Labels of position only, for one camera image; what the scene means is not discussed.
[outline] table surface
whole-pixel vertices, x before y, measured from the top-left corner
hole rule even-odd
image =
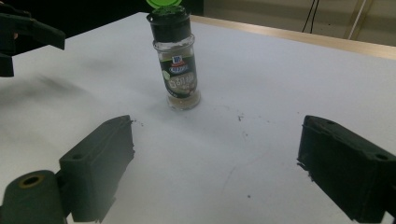
[[[104,223],[352,223],[296,164],[301,125],[331,119],[396,153],[396,61],[193,22],[202,100],[173,111],[145,16],[14,57],[0,82],[0,191],[58,171],[128,114],[135,158]]]

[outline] table edge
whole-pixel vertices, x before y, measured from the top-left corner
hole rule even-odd
[[[283,39],[318,45],[333,49],[342,49],[360,54],[396,60],[396,47],[385,46],[373,43],[366,43],[354,40],[346,40],[324,35],[313,35],[289,30],[265,27],[260,25],[247,24],[237,21],[225,21],[207,17],[192,16],[191,21],[230,28],[259,35],[269,35]]]

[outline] mccormick logo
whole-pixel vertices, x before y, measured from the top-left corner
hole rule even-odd
[[[172,57],[172,66],[169,71],[173,74],[181,74],[189,69],[189,66],[183,62],[183,57],[181,55]]]

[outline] cable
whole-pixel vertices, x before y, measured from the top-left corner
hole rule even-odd
[[[355,22],[353,23],[353,27],[352,30],[350,30],[349,36],[347,37],[347,39],[350,39],[353,35],[353,32],[355,31],[356,25],[358,24],[359,18],[361,17],[361,12],[363,11],[364,6],[366,5],[366,0],[363,1],[363,4],[361,4],[361,9],[359,10],[358,16],[356,17]]]
[[[309,9],[308,16],[306,17],[305,25],[304,25],[304,28],[303,28],[302,32],[304,32],[306,24],[308,23],[309,17],[311,16],[311,11],[312,11],[312,8],[314,8],[315,1],[316,0],[312,1],[312,5],[311,5],[311,8]]]
[[[317,15],[318,5],[319,5],[319,0],[317,1],[317,6],[315,7],[314,16],[312,17],[312,21],[311,21],[311,33],[310,33],[310,34],[312,34],[312,29],[314,29],[314,20],[315,20],[315,15]]]

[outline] wall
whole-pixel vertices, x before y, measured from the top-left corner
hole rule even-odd
[[[205,16],[301,32],[313,0],[205,0]],[[363,0],[321,0],[313,34],[344,38]],[[396,1],[373,0],[356,39],[396,46]],[[310,21],[305,32],[310,32]]]

